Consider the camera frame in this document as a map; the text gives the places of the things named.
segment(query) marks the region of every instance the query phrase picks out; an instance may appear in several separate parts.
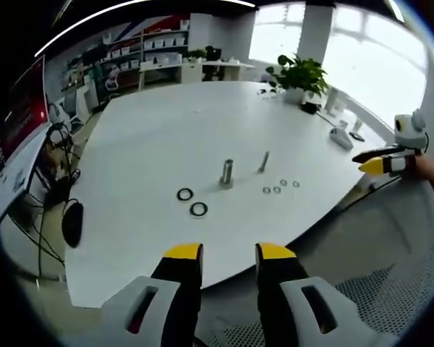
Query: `red screen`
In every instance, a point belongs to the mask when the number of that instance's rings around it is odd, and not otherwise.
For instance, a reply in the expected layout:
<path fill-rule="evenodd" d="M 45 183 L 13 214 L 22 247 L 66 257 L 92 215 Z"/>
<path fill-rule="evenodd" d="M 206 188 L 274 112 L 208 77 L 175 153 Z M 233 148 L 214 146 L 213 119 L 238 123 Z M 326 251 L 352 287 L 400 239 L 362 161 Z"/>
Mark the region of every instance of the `red screen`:
<path fill-rule="evenodd" d="M 37 60 L 10 91 L 9 112 L 0 131 L 5 160 L 41 124 L 48 121 L 43 86 L 44 57 Z"/>

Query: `ceiling light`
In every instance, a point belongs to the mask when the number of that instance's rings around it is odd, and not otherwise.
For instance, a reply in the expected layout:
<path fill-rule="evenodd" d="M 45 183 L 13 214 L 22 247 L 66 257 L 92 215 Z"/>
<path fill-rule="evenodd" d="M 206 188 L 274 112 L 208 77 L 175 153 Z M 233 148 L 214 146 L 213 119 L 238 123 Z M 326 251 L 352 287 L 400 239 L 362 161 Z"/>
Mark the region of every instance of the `ceiling light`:
<path fill-rule="evenodd" d="M 118 9 L 120 7 L 124 7 L 124 6 L 128 6 L 128 5 L 133 5 L 133 4 L 138 4 L 140 2 L 145 2 L 145 1 L 150 1 L 150 0 L 131 0 L 131 1 L 123 2 L 122 4 L 117 4 L 117 5 L 108 7 L 107 9 L 102 9 L 101 11 L 98 11 L 98 12 L 96 12 L 94 14 L 91 14 L 90 16 L 84 18 L 83 20 L 80 20 L 79 22 L 74 23 L 70 27 L 68 27 L 68 28 L 64 29 L 63 31 L 61 31 L 58 35 L 56 35 L 49 42 L 47 42 L 45 45 L 43 45 L 43 47 L 41 49 L 39 49 L 36 54 L 34 54 L 34 57 L 36 58 L 40 53 L 42 53 L 43 51 L 45 51 L 53 42 L 55 42 L 56 40 L 58 40 L 61 36 L 67 34 L 69 31 L 71 31 L 75 27 L 78 27 L 79 25 L 87 22 L 88 20 L 91 20 L 92 18 L 95 18 L 95 17 L 99 16 L 100 14 L 112 11 L 113 9 Z M 254 4 L 251 4 L 251 3 L 246 2 L 246 1 L 240 1 L 240 0 L 221 0 L 221 1 L 233 2 L 235 4 L 239 4 L 239 5 L 243 5 L 243 6 L 248 6 L 248 7 L 255 7 Z"/>
<path fill-rule="evenodd" d="M 402 12 L 400 11 L 400 8 L 397 6 L 396 2 L 394 0 L 388 0 L 388 3 L 392 8 L 393 15 L 396 16 L 396 19 L 402 23 L 405 22 L 404 16 L 402 16 Z"/>
<path fill-rule="evenodd" d="M 246 1 L 240 1 L 240 0 L 221 0 L 221 1 L 233 2 L 235 4 L 239 4 L 239 5 L 243 5 L 243 6 L 248 6 L 248 7 L 255 7 L 254 4 L 251 4 L 250 2 L 246 2 Z"/>

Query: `white device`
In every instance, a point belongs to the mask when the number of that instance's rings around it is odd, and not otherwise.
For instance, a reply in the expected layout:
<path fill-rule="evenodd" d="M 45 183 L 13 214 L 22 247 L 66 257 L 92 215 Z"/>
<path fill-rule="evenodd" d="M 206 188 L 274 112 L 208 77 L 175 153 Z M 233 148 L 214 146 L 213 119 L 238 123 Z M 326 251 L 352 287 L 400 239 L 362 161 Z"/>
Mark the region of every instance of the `white device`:
<path fill-rule="evenodd" d="M 345 150 L 351 150 L 354 148 L 354 145 L 352 144 L 352 141 L 349 139 L 349 135 L 347 134 L 346 130 L 340 128 L 340 127 L 334 127 L 330 131 L 330 138 L 343 147 Z"/>

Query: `window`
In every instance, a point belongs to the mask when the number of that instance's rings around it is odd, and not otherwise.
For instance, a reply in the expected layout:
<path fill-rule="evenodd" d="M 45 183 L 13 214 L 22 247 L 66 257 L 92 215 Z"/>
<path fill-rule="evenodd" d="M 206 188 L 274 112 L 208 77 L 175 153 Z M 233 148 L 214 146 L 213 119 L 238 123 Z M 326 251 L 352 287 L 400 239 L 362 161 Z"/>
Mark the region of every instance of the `window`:
<path fill-rule="evenodd" d="M 304 3 L 260 8 L 252 31 L 249 58 L 275 64 L 280 54 L 296 53 L 304 12 Z"/>
<path fill-rule="evenodd" d="M 327 82 L 390 127 L 396 114 L 421 106 L 427 52 L 407 29 L 365 10 L 338 6 L 323 68 Z"/>

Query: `potted plant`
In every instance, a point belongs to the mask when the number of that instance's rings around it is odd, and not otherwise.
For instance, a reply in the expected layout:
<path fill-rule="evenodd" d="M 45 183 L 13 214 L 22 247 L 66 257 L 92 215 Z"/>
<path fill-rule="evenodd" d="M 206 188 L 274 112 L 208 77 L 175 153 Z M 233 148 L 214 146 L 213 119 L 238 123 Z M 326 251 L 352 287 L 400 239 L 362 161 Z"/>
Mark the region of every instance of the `potted plant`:
<path fill-rule="evenodd" d="M 193 51 L 188 51 L 184 54 L 184 58 L 187 58 L 191 62 L 201 61 L 201 59 L 206 57 L 206 52 L 204 49 L 195 49 Z"/>
<path fill-rule="evenodd" d="M 302 60 L 298 56 L 290 59 L 280 55 L 278 65 L 281 67 L 279 73 L 275 73 L 273 67 L 265 69 L 276 80 L 269 82 L 271 86 L 269 91 L 277 93 L 285 89 L 284 100 L 287 103 L 300 104 L 305 92 L 312 92 L 319 96 L 326 92 L 328 85 L 323 78 L 326 72 L 315 60 L 311 58 Z"/>

